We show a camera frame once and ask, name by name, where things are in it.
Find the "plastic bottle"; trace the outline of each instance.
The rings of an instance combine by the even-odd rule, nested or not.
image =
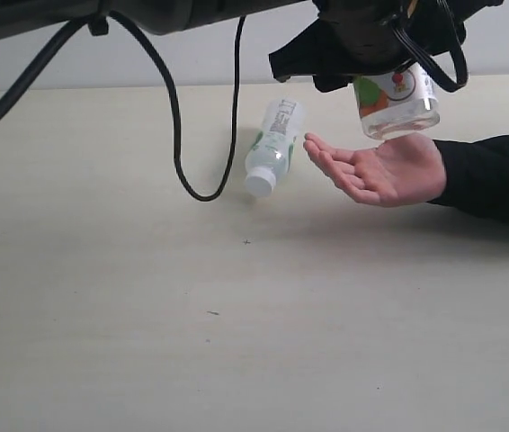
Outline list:
[[[418,64],[402,74],[358,77],[353,87],[362,130],[375,140],[423,131],[441,119],[433,80]]]
[[[253,196],[269,196],[290,170],[290,159],[305,111],[291,99],[271,102],[263,126],[245,160],[245,188]]]

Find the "table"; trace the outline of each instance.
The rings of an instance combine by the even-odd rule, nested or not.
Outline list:
[[[231,88],[182,87],[201,192]],[[162,88],[34,91],[0,123],[0,432],[509,431],[509,228],[354,204],[295,151],[243,161],[275,97],[364,148],[349,90],[244,85],[223,196],[178,183]],[[509,76],[441,94],[435,138],[509,133]]]

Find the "hand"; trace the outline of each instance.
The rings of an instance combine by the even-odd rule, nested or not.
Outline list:
[[[441,153],[424,135],[414,133],[356,151],[332,148],[311,133],[305,139],[310,159],[357,203],[380,207],[426,203],[446,187]]]

